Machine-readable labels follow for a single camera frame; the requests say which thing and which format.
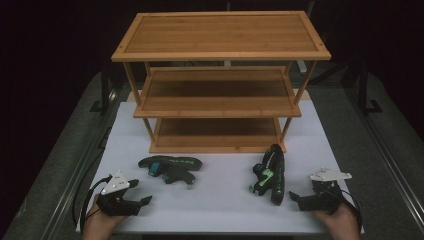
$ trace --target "top shelf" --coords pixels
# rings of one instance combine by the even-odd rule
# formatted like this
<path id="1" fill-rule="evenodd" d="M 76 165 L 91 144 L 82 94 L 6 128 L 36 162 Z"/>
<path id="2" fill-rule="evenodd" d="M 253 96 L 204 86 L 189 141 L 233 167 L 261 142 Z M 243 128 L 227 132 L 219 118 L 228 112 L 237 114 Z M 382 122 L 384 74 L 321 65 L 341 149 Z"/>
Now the top shelf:
<path id="1" fill-rule="evenodd" d="M 329 60 L 302 11 L 139 13 L 114 62 Z"/>

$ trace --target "shelf board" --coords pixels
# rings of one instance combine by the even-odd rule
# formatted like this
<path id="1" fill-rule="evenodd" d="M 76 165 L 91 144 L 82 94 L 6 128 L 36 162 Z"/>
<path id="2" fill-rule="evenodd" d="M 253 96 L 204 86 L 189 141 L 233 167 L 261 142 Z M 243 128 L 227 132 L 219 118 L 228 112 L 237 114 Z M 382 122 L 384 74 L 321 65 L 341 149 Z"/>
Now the shelf board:
<path id="1" fill-rule="evenodd" d="M 281 66 L 151 68 L 139 118 L 300 117 Z"/>
<path id="2" fill-rule="evenodd" d="M 265 152 L 279 143 L 280 125 L 273 118 L 158 119 L 151 153 Z"/>
<path id="3" fill-rule="evenodd" d="M 114 62 L 329 60 L 304 11 L 139 13 Z"/>

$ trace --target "wooden shelf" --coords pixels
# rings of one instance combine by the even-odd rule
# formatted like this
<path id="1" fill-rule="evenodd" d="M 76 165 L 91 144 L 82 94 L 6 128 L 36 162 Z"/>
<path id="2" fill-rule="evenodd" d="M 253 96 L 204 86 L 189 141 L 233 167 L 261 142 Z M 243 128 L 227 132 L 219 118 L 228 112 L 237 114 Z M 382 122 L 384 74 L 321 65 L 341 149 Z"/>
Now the wooden shelf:
<path id="1" fill-rule="evenodd" d="M 284 137 L 317 60 L 330 53 L 303 11 L 139 13 L 112 61 L 123 62 L 151 152 L 261 152 Z M 154 61 L 289 61 L 286 67 L 150 67 Z M 296 95 L 294 60 L 311 60 Z M 131 62 L 144 62 L 139 93 Z M 279 117 L 287 118 L 280 129 Z M 157 118 L 154 131 L 148 118 Z"/>
<path id="2" fill-rule="evenodd" d="M 285 67 L 151 68 L 134 117 L 300 117 Z"/>
<path id="3" fill-rule="evenodd" d="M 272 118 L 158 119 L 150 152 L 263 153 L 280 133 Z"/>

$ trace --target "bottom shelf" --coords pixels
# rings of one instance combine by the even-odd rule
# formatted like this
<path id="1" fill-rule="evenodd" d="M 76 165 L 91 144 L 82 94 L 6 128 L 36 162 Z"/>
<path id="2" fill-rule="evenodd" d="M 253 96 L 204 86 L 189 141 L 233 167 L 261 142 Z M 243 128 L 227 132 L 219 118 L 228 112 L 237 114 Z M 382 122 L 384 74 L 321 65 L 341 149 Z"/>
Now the bottom shelf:
<path id="1" fill-rule="evenodd" d="M 278 118 L 158 119 L 151 153 L 264 153 L 281 135 Z"/>

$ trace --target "shelf leg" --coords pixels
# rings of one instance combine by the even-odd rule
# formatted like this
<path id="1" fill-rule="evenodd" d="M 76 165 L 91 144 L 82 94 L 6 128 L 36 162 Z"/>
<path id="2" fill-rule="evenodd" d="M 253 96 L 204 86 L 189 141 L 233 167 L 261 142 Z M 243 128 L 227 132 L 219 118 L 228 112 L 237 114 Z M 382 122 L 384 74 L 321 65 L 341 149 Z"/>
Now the shelf leg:
<path id="1" fill-rule="evenodd" d="M 292 66 L 293 61 L 290 61 L 287 65 L 286 65 L 286 70 L 284 70 L 284 75 L 288 76 L 289 72 L 290 72 L 290 68 Z"/>
<path id="2" fill-rule="evenodd" d="M 150 63 L 149 62 L 144 62 L 144 66 L 146 67 L 146 74 L 147 74 L 147 76 L 152 75 L 152 72 L 150 71 Z"/>
<path id="3" fill-rule="evenodd" d="M 135 102 L 137 106 L 141 105 L 140 94 L 138 93 L 137 82 L 134 77 L 134 72 L 132 70 L 131 64 L 129 62 L 124 62 L 125 72 L 127 73 L 128 81 L 130 82 L 131 90 L 134 95 Z"/>
<path id="4" fill-rule="evenodd" d="M 144 125 L 146 126 L 147 132 L 149 133 L 150 140 L 152 142 L 155 141 L 155 137 L 153 135 L 152 127 L 150 126 L 149 120 L 147 118 L 143 118 Z"/>
<path id="5" fill-rule="evenodd" d="M 281 132 L 280 142 L 284 142 L 284 138 L 286 137 L 287 131 L 289 130 L 291 120 L 292 120 L 292 118 L 287 118 L 286 124 L 284 124 L 283 131 Z"/>
<path id="6" fill-rule="evenodd" d="M 317 65 L 317 61 L 311 62 L 311 65 L 306 72 L 305 78 L 303 79 L 303 83 L 297 91 L 296 97 L 294 98 L 294 104 L 298 104 L 300 98 L 302 97 L 303 91 L 305 91 L 306 86 L 308 85 L 309 79 L 311 78 L 312 72 L 314 71 L 315 66 Z"/>

